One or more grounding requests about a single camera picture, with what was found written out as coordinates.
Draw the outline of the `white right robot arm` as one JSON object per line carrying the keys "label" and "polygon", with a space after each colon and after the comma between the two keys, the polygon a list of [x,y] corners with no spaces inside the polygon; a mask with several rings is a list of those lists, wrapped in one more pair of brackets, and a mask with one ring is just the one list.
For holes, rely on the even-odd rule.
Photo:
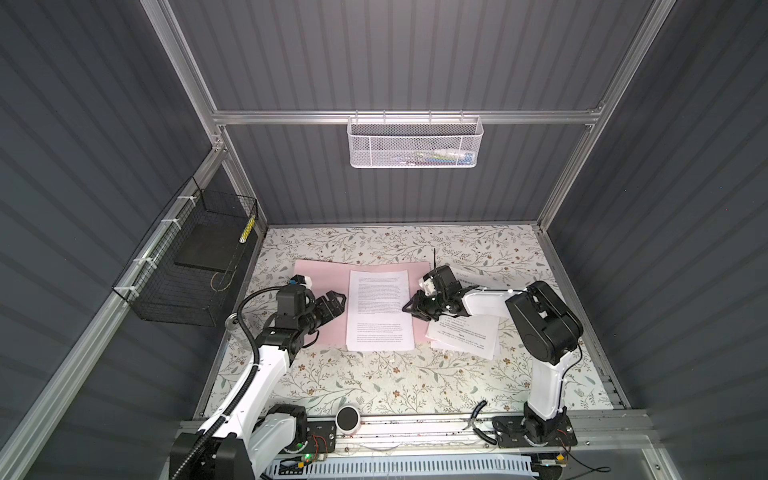
{"label": "white right robot arm", "polygon": [[567,450],[577,444],[564,403],[564,379],[583,359],[579,339],[584,327],[548,283],[535,281],[523,289],[464,286],[443,265],[422,277],[402,311],[440,326],[447,326],[450,319],[467,319],[474,326],[482,317],[510,320],[532,357],[531,389],[520,424],[512,429],[496,425],[497,432],[488,436],[476,426],[485,406],[480,402],[467,426],[483,441],[497,446],[503,438],[514,437],[535,447],[553,445]]}

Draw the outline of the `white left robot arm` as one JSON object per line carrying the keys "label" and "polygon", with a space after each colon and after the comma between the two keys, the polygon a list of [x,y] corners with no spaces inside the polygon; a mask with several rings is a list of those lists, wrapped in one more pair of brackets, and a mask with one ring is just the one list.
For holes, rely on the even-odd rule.
{"label": "white left robot arm", "polygon": [[[245,306],[266,293],[276,294],[277,311],[255,334],[244,318]],[[347,297],[329,291],[319,297],[310,279],[297,275],[282,286],[246,295],[233,313],[251,348],[246,369],[224,403],[198,430],[182,433],[169,454],[170,479],[267,479],[266,470],[284,449],[307,441],[306,409],[279,404],[261,413],[305,337],[340,317]]]}

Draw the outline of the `printed white paper sheet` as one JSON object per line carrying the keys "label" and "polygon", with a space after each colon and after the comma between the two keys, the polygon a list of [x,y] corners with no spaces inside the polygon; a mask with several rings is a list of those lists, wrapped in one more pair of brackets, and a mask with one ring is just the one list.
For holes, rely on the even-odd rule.
{"label": "printed white paper sheet", "polygon": [[346,347],[354,352],[409,351],[415,347],[406,270],[351,271]]}

